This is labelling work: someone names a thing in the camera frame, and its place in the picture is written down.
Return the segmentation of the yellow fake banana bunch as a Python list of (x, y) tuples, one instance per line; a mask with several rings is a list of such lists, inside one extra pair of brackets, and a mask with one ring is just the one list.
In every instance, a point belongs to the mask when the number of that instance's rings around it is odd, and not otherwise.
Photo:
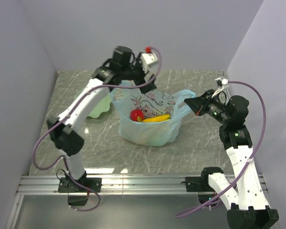
[(165, 115), (159, 115), (159, 116), (155, 116), (155, 117), (151, 117), (151, 118), (145, 118), (144, 120), (142, 120), (142, 122), (143, 123), (163, 122), (163, 121), (166, 121), (169, 119), (170, 119), (170, 115), (165, 114)]

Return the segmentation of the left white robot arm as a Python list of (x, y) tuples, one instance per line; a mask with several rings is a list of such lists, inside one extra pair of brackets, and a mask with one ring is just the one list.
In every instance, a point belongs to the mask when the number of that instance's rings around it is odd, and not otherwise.
[(81, 156), (84, 139), (78, 134), (86, 117), (114, 88), (122, 89), (122, 81), (134, 82), (129, 88), (139, 89), (143, 94), (156, 89), (157, 74), (145, 80), (154, 65), (159, 68), (162, 65), (160, 52), (154, 47), (147, 47), (138, 55), (128, 47), (115, 47), (112, 57), (93, 72), (74, 102), (59, 116), (47, 120), (50, 138), (63, 157), (69, 185), (74, 191), (81, 192), (87, 187)]

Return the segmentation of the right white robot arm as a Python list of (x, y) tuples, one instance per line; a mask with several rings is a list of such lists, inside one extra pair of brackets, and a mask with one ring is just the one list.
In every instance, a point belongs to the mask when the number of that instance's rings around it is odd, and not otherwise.
[(269, 229), (278, 220), (264, 196), (253, 159), (253, 143), (245, 125), (249, 101), (234, 95), (224, 104), (214, 90), (206, 91), (184, 102), (197, 115), (210, 115), (220, 123), (219, 136), (233, 167), (235, 180), (229, 183), (219, 167), (206, 167), (201, 172), (204, 190), (214, 190), (216, 199), (227, 209), (231, 229)]

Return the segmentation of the red fake apple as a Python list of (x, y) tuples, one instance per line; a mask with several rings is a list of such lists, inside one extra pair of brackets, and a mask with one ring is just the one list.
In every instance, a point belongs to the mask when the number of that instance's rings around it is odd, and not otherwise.
[(144, 114), (140, 109), (134, 109), (130, 112), (130, 119), (135, 122), (142, 122), (144, 120)]

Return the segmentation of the light blue plastic bag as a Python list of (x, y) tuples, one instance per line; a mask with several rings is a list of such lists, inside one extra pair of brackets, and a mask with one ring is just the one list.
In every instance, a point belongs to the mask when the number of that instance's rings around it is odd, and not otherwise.
[(195, 97), (187, 89), (172, 95), (157, 90), (143, 94), (140, 89), (113, 89), (111, 100), (120, 118), (120, 136), (144, 146), (172, 143), (182, 119), (191, 112), (184, 99)]

